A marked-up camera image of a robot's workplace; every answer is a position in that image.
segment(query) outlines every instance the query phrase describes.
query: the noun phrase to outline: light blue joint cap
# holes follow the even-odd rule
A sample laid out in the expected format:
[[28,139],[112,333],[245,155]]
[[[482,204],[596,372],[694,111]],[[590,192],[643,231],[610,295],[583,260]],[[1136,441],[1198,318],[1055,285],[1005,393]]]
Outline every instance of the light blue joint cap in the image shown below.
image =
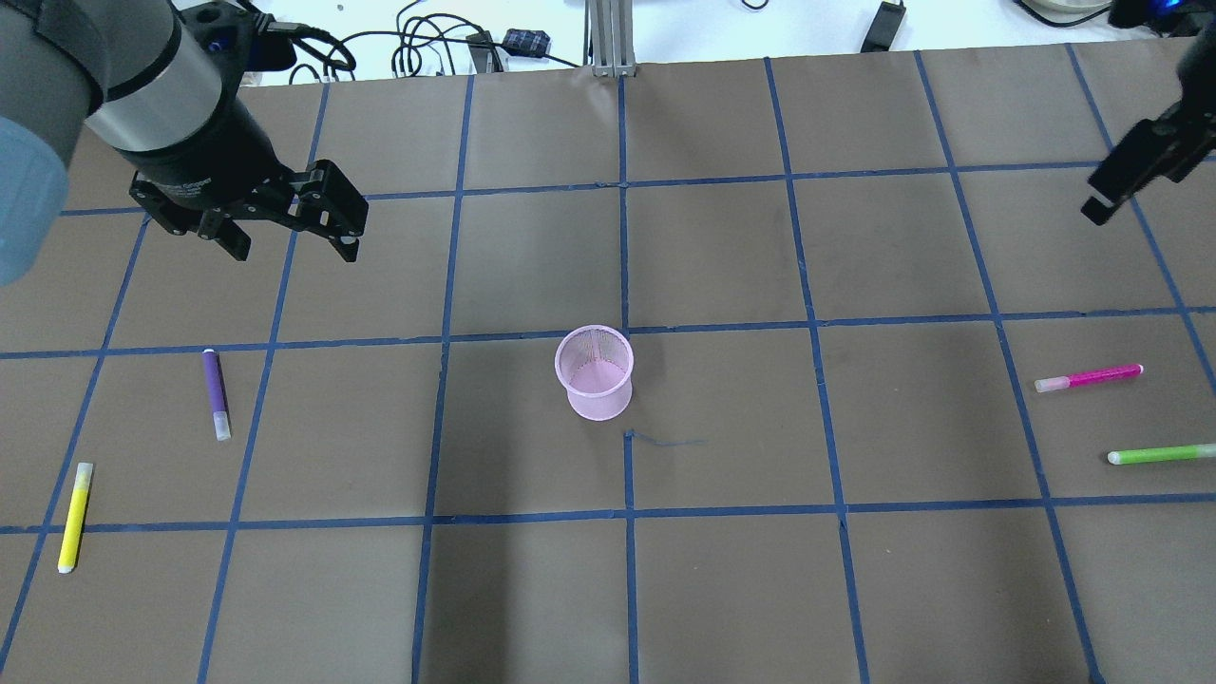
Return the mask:
[[0,117],[0,286],[26,275],[68,197],[68,172],[51,146]]

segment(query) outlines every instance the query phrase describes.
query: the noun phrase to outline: metal post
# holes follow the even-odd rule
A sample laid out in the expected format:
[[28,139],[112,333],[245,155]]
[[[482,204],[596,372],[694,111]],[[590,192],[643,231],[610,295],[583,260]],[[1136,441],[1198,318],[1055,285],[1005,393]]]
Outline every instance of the metal post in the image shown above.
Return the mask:
[[634,75],[634,0],[586,0],[591,33],[591,72]]

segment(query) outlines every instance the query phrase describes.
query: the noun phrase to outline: green marker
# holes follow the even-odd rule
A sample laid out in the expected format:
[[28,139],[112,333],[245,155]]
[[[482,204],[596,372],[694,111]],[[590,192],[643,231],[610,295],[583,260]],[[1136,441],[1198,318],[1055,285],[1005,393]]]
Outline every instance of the green marker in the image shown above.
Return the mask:
[[1192,447],[1162,447],[1160,449],[1131,449],[1110,452],[1107,460],[1111,465],[1155,464],[1158,461],[1189,461],[1194,459],[1216,458],[1216,444],[1194,444]]

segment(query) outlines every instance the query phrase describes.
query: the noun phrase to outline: white floor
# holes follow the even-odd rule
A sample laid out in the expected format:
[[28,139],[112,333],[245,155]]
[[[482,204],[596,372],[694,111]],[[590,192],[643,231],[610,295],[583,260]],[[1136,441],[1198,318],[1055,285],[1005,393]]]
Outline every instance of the white floor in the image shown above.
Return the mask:
[[[938,50],[989,45],[1041,45],[1150,38],[1144,28],[1119,30],[1104,18],[1071,29],[1036,23],[1010,0],[905,0],[907,15],[895,50]],[[175,0],[179,7],[198,0]],[[254,0],[282,21],[323,28],[338,38],[361,30],[393,30],[406,1]],[[761,11],[739,0],[634,0],[635,51],[638,62],[704,62],[856,52],[878,9],[878,0],[770,0]],[[475,22],[501,40],[508,28],[545,30],[551,54],[581,63],[582,0],[423,0],[406,16],[447,12]],[[1055,15],[1075,18],[1075,15]],[[450,22],[443,23],[445,28]],[[359,79],[392,78],[394,37],[351,41]],[[472,68],[468,51],[452,46],[457,72]],[[427,52],[427,73],[438,61]],[[302,61],[310,58],[302,54]],[[551,68],[541,60],[511,58],[508,71]],[[261,84],[287,83],[286,73],[268,73]]]

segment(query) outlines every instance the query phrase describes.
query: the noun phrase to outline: pink marker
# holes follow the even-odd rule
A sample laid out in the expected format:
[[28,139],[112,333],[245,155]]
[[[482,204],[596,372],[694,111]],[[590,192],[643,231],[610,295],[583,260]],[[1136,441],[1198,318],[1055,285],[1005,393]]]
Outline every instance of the pink marker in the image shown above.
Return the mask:
[[1085,372],[1074,372],[1073,375],[1062,375],[1059,377],[1036,380],[1035,389],[1038,392],[1055,392],[1057,389],[1068,389],[1069,387],[1093,385],[1094,382],[1109,382],[1111,380],[1124,380],[1125,377],[1136,377],[1142,372],[1144,372],[1144,366],[1139,364],[1104,368],[1100,370],[1087,370]]

